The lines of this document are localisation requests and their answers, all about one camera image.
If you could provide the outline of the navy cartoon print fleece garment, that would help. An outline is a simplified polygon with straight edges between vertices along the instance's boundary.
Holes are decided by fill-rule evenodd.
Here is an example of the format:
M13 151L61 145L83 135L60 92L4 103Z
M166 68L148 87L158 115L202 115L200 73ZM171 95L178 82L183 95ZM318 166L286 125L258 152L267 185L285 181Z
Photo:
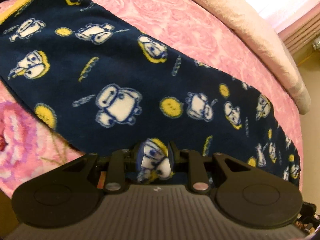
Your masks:
M299 155L266 96L91 0L21 0L1 18L1 80L82 152L143 142L141 183L172 177L173 141L299 184Z

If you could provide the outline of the pink floral bed blanket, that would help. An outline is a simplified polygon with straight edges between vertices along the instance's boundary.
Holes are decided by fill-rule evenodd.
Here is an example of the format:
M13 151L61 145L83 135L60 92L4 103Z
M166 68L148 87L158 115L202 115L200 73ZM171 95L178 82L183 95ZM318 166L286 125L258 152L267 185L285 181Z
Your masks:
M91 0L193 59L257 88L274 106L284 132L303 155L296 104L271 72L231 30L192 0ZM23 182L79 157L1 87L1 190L11 196Z

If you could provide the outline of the cream quilted duvet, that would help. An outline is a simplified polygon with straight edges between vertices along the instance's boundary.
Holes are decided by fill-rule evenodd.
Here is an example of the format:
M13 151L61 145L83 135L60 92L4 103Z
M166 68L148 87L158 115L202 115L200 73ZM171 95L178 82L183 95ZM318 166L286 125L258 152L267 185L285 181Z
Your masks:
M310 111L311 98L298 67L274 29L244 0L192 0L206 9L253 51L278 79L299 113Z

